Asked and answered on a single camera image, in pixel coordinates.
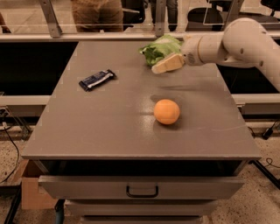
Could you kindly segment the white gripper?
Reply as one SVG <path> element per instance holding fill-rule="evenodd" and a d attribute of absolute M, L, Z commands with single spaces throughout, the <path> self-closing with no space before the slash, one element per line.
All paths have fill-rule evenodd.
<path fill-rule="evenodd" d="M 180 69 L 185 63 L 189 66 L 199 66 L 201 64 L 199 42 L 200 36 L 185 36 L 180 48 L 183 56 L 180 53 L 171 53 L 154 65 L 151 71 L 154 74 L 162 74 Z"/>

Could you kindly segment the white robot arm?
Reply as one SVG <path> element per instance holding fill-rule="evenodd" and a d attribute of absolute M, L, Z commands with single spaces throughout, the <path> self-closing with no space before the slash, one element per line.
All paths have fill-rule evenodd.
<path fill-rule="evenodd" d="M 183 65 L 215 63 L 225 67 L 255 67 L 280 90 L 280 47 L 265 28 L 251 18 L 238 18 L 224 31 L 185 36 L 179 52 L 161 59 L 155 74 L 180 69 Z"/>

